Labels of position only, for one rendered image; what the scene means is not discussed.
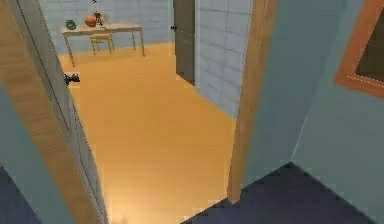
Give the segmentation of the pale wooden table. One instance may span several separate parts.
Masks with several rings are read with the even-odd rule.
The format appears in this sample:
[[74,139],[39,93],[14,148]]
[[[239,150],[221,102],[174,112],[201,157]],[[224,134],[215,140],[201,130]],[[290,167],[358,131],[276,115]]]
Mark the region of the pale wooden table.
[[74,30],[69,30],[66,27],[61,29],[61,34],[65,41],[67,51],[71,60],[72,65],[75,65],[72,49],[70,43],[68,41],[69,37],[72,36],[89,36],[93,34],[104,34],[104,33],[119,33],[119,32],[127,32],[132,34],[132,40],[135,40],[134,33],[138,32],[140,36],[142,55],[145,55],[144,49],[144,40],[143,40],[143,27],[138,24],[129,24],[129,23],[117,23],[105,26],[96,26],[96,27],[87,27],[81,26],[77,27]]

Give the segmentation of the yellow wooden chair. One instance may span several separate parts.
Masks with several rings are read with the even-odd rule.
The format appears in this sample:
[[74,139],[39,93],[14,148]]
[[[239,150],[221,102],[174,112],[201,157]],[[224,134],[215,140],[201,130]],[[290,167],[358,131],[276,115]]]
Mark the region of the yellow wooden chair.
[[93,54],[96,54],[96,51],[100,50],[99,44],[103,41],[107,42],[108,50],[110,53],[112,53],[114,48],[114,42],[113,42],[113,35],[111,33],[109,34],[93,34],[89,37],[90,44],[93,50]]

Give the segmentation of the dark grey room door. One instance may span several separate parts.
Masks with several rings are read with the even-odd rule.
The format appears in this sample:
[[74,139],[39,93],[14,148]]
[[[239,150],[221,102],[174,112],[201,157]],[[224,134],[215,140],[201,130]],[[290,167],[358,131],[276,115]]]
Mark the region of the dark grey room door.
[[173,0],[176,74],[195,85],[195,0]]

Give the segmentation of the pale grey room door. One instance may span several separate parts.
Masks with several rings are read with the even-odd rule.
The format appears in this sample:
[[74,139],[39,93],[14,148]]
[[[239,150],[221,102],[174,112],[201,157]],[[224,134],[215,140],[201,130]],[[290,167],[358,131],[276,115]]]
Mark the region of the pale grey room door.
[[47,131],[35,134],[75,224],[109,224],[99,176],[38,0],[0,0],[18,30]]

